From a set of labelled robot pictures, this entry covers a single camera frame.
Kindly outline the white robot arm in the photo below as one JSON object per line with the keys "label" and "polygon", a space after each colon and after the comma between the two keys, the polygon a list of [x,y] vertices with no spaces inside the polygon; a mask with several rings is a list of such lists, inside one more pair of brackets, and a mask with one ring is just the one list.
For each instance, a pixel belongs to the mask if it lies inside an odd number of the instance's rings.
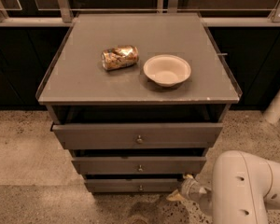
{"label": "white robot arm", "polygon": [[268,224],[267,211],[280,209],[280,163],[226,151],[214,163],[211,188],[186,175],[167,199],[196,202],[213,224]]}

